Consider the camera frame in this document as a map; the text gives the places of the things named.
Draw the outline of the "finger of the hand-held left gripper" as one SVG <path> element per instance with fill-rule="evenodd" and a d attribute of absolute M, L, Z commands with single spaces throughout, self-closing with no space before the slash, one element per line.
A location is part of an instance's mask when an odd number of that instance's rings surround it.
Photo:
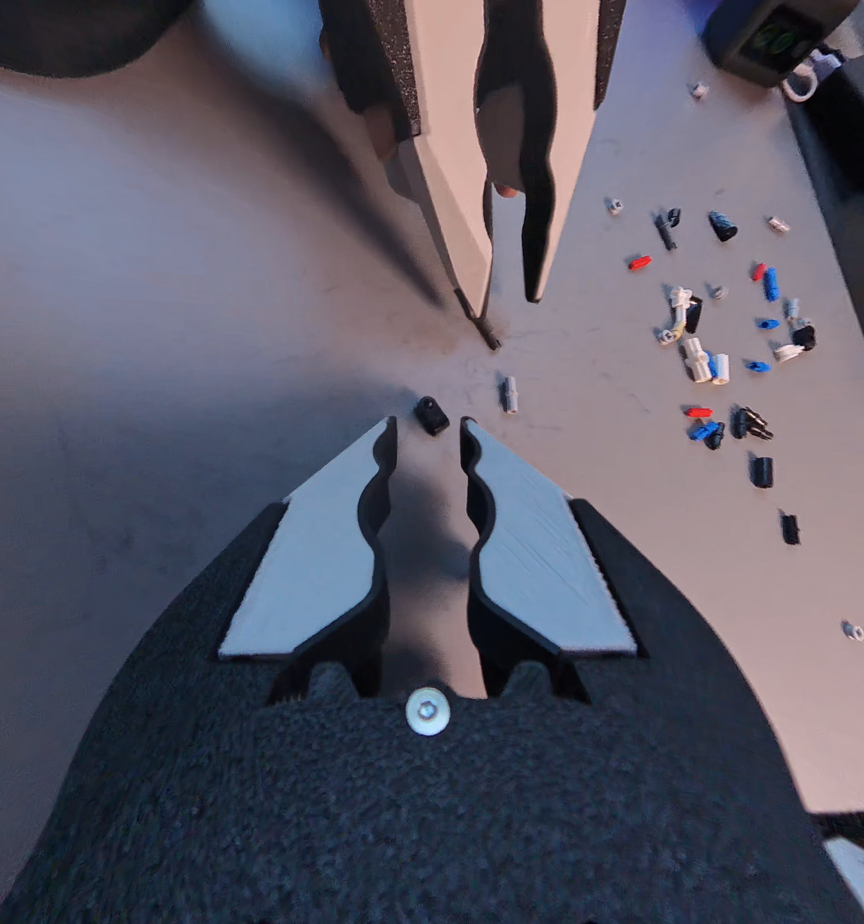
<path fill-rule="evenodd" d="M 596 119 L 600 3 L 537 1 L 522 70 L 521 255 L 525 296 L 537 304 L 558 250 Z"/>
<path fill-rule="evenodd" d="M 390 3 L 390 63 L 410 136 L 399 158 L 461 306 L 486 321 L 493 245 L 487 166 L 476 127 L 484 2 Z"/>

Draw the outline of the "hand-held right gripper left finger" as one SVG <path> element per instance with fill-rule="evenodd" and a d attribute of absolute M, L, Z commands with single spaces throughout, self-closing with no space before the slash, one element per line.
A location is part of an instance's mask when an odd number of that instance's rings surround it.
<path fill-rule="evenodd" d="M 391 512 L 395 417 L 383 418 L 294 489 L 218 657 L 372 658 L 387 638 L 390 594 L 380 527 Z"/>

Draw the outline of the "person's left hand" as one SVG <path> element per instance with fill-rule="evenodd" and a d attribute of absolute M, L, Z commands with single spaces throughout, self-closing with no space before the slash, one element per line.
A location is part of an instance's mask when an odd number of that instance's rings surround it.
<path fill-rule="evenodd" d="M 478 106 L 476 128 L 496 194 L 514 199 L 524 192 L 520 155 L 524 129 L 523 96 L 518 81 L 490 91 Z"/>

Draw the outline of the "grey desk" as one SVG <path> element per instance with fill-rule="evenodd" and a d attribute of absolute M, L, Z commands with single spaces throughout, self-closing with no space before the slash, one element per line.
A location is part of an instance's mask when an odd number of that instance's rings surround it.
<path fill-rule="evenodd" d="M 113 74 L 0 70 L 0 897 L 89 718 L 180 590 L 269 502 L 399 420 L 385 689 L 484 693 L 465 622 L 478 420 L 589 500 L 725 641 L 814 812 L 864 809 L 864 338 L 782 95 L 715 71 L 685 2 L 629 2 L 543 300 L 523 204 L 495 204 L 491 353 L 422 216 L 327 85 L 266 53 L 312 17 L 265 2 L 184 19 Z M 703 100 L 692 87 L 707 87 Z M 603 200 L 618 198 L 611 216 Z M 678 207 L 667 251 L 654 214 Z M 720 242 L 708 213 L 738 228 Z M 787 225 L 768 225 L 775 216 Z M 631 272 L 628 260 L 652 263 Z M 776 270 L 769 304 L 750 273 Z M 667 294 L 729 383 L 696 384 Z M 792 342 L 783 303 L 813 349 Z M 772 330 L 757 321 L 784 321 Z M 769 363 L 765 374 L 744 361 Z M 519 412 L 500 405 L 517 380 Z M 433 397 L 449 428 L 416 421 Z M 774 439 L 735 438 L 748 407 Z M 690 433 L 726 422 L 712 451 Z M 772 457 L 774 487 L 750 483 Z M 784 542 L 795 514 L 800 545 Z"/>

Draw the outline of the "black power adapter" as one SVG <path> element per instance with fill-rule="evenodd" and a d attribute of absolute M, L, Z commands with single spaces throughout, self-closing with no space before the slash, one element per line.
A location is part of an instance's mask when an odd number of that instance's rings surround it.
<path fill-rule="evenodd" d="M 864 56 L 835 69 L 803 110 L 845 178 L 864 191 Z"/>

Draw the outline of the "black box device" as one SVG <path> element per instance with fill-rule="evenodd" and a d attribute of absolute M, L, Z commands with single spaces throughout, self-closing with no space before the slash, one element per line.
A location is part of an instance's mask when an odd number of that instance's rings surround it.
<path fill-rule="evenodd" d="M 858 5 L 857 1 L 722 1 L 705 22 L 703 45 L 720 70 L 772 88 Z"/>

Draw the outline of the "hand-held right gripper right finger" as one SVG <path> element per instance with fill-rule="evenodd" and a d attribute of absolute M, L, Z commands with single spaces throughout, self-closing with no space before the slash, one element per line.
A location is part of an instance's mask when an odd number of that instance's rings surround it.
<path fill-rule="evenodd" d="M 470 556 L 468 628 L 482 659 L 635 657 L 639 646 L 555 482 L 476 420 L 461 420 Z"/>

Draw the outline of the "scattered small building pieces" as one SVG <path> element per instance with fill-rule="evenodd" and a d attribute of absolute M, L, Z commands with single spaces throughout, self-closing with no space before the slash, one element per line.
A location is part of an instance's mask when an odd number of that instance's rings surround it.
<path fill-rule="evenodd" d="M 702 84 L 696 84 L 692 87 L 692 98 L 703 100 L 707 93 L 707 87 Z M 623 211 L 623 203 L 618 198 L 606 197 L 603 200 L 611 216 L 618 216 Z M 671 230 L 680 224 L 680 208 L 674 207 L 668 212 L 654 214 L 654 225 L 661 237 L 662 242 L 671 252 L 677 247 L 676 242 L 672 240 Z M 736 237 L 738 233 L 737 226 L 732 223 L 724 214 L 712 211 L 708 213 L 707 220 L 715 232 L 718 241 L 726 243 Z M 775 216 L 768 220 L 768 225 L 773 230 L 780 233 L 788 231 L 787 225 L 779 221 Z M 631 272 L 639 271 L 652 263 L 650 255 L 638 255 L 633 260 L 628 260 L 628 270 Z M 766 301 L 771 305 L 776 305 L 780 298 L 780 287 L 777 283 L 776 270 L 774 267 L 767 266 L 765 263 L 757 263 L 750 273 L 750 281 L 756 284 L 762 284 L 762 292 Z M 696 335 L 698 321 L 701 319 L 703 312 L 703 300 L 692 294 L 684 286 L 674 286 L 669 288 L 667 294 L 670 311 L 670 326 L 655 330 L 655 337 L 660 346 L 669 346 L 679 344 L 683 355 L 683 364 L 685 365 L 692 380 L 696 384 L 710 383 L 712 385 L 723 386 L 729 383 L 729 362 L 728 354 L 711 355 L 708 351 L 703 350 L 700 338 Z M 775 347 L 772 351 L 773 358 L 776 362 L 785 362 L 795 359 L 802 353 L 813 349 L 815 344 L 814 338 L 805 339 L 802 335 L 798 340 L 794 339 L 798 330 L 811 329 L 812 326 L 799 324 L 800 312 L 798 303 L 792 299 L 790 302 L 783 303 L 787 307 L 783 308 L 783 318 L 789 324 L 792 322 L 798 326 L 792 326 L 792 342 Z M 772 330 L 779 327 L 784 321 L 767 318 L 757 321 L 757 328 L 761 330 Z M 765 374 L 769 372 L 772 366 L 769 363 L 761 361 L 744 361 L 743 367 L 755 374 Z M 723 435 L 726 430 L 726 422 L 710 420 L 714 415 L 711 410 L 691 409 L 685 412 L 687 417 L 693 420 L 704 420 L 705 422 L 696 426 L 690 433 L 690 438 L 694 442 L 702 442 L 707 448 L 714 451 L 719 448 L 723 442 Z M 753 436 L 766 442 L 774 439 L 774 434 L 768 431 L 768 424 L 762 418 L 762 415 L 748 407 L 741 407 L 731 412 L 730 417 L 731 432 L 735 438 L 746 438 L 748 435 Z M 772 457 L 756 456 L 750 460 L 750 483 L 757 490 L 766 490 L 774 487 L 775 468 Z M 800 525 L 795 514 L 780 513 L 780 526 L 782 537 L 786 544 L 796 546 L 800 545 Z M 864 642 L 864 628 L 854 625 L 849 620 L 842 620 L 841 628 L 845 636 L 852 641 Z"/>

